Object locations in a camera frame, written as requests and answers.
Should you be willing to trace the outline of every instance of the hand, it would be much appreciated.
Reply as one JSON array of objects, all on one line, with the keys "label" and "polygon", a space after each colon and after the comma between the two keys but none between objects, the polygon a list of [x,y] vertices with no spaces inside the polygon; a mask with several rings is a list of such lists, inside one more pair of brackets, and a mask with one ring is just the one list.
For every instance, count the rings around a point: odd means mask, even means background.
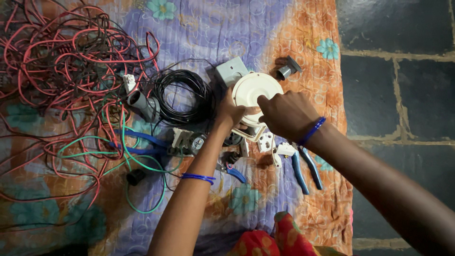
[{"label": "hand", "polygon": [[242,125],[239,124],[243,116],[257,114],[261,112],[261,109],[259,107],[235,106],[232,101],[232,89],[233,87],[227,89],[226,95],[220,103],[215,124],[223,125],[224,127],[229,128],[229,130],[234,126],[245,129],[246,127],[242,127]]},{"label": "hand", "polygon": [[270,100],[261,95],[258,105],[264,114],[259,121],[265,122],[272,133],[294,142],[298,142],[319,118],[302,92],[287,91],[275,94]]}]

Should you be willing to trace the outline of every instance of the blue flower print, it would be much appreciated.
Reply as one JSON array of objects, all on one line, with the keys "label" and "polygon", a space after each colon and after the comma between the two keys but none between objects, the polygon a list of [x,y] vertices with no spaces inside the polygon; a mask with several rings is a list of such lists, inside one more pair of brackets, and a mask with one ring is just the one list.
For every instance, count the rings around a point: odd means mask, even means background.
[{"label": "blue flower print", "polygon": [[321,167],[319,168],[319,170],[321,171],[333,171],[334,168],[328,164],[324,159],[322,159],[320,156],[316,156],[314,157],[314,160],[316,160],[316,162],[318,162],[319,164],[321,164]]},{"label": "blue flower print", "polygon": [[106,215],[97,205],[89,205],[88,201],[75,205],[63,218],[65,222],[76,222],[76,224],[65,228],[66,237],[71,243],[95,244],[103,239],[106,234]]},{"label": "blue flower print", "polygon": [[229,208],[234,210],[235,215],[245,215],[258,208],[261,196],[257,189],[251,189],[250,184],[242,184],[239,188],[234,189],[229,201]]},{"label": "blue flower print", "polygon": [[22,132],[36,129],[36,126],[44,123],[44,118],[38,115],[38,111],[31,106],[22,103],[6,106],[8,116],[6,120],[11,127],[17,127]]},{"label": "blue flower print", "polygon": [[338,59],[338,53],[340,52],[340,48],[338,47],[337,43],[330,38],[327,38],[325,41],[319,41],[320,46],[316,47],[316,50],[322,53],[322,58],[332,60]]},{"label": "blue flower print", "polygon": [[151,0],[147,2],[147,8],[153,12],[153,18],[160,20],[172,20],[174,12],[177,10],[173,3],[166,2],[166,0]]},{"label": "blue flower print", "polygon": [[[49,193],[42,190],[21,188],[15,193],[18,199],[33,199],[47,197]],[[15,224],[33,224],[33,223],[57,223],[60,210],[55,200],[44,200],[39,202],[13,203],[10,206],[10,212],[13,215]],[[48,225],[27,225],[25,229],[46,227]]]}]

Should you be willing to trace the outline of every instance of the coiled black wire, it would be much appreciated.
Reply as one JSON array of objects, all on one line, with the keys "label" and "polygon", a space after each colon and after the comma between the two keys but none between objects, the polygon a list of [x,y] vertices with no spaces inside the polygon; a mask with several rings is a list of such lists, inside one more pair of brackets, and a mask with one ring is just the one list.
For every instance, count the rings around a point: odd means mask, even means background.
[{"label": "coiled black wire", "polygon": [[[166,69],[156,73],[150,82],[153,83],[151,96],[157,98],[160,104],[161,121],[167,125],[180,127],[214,118],[215,96],[213,90],[198,74],[185,69]],[[195,105],[186,112],[175,110],[166,99],[165,90],[169,85],[191,91],[196,97]]]}]

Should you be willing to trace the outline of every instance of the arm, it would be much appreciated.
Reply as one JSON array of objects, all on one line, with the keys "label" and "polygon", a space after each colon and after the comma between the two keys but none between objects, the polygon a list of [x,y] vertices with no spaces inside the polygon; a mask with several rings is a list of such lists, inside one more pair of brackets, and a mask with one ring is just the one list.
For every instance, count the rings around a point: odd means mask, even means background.
[{"label": "arm", "polygon": [[[232,88],[220,104],[214,127],[197,153],[187,173],[213,176],[224,139],[244,114],[254,108],[235,107]],[[180,180],[153,234],[148,255],[193,255],[202,223],[210,183],[199,179]]]},{"label": "arm", "polygon": [[[303,93],[258,98],[270,131],[302,138],[319,115]],[[415,249],[426,255],[455,255],[455,213],[414,181],[370,155],[324,123],[306,148],[337,169]]]}]

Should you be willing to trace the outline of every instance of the white round plastic cover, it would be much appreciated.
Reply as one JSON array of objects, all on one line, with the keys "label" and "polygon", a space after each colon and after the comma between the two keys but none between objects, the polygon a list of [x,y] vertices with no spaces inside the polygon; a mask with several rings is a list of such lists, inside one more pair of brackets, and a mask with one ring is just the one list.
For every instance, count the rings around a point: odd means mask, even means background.
[{"label": "white round plastic cover", "polygon": [[[234,86],[232,100],[236,106],[257,107],[258,97],[265,95],[271,99],[275,94],[283,94],[281,85],[271,76],[264,73],[250,73],[242,77]],[[252,127],[262,127],[265,123],[259,122],[262,112],[247,115],[242,118],[242,123]]]}]

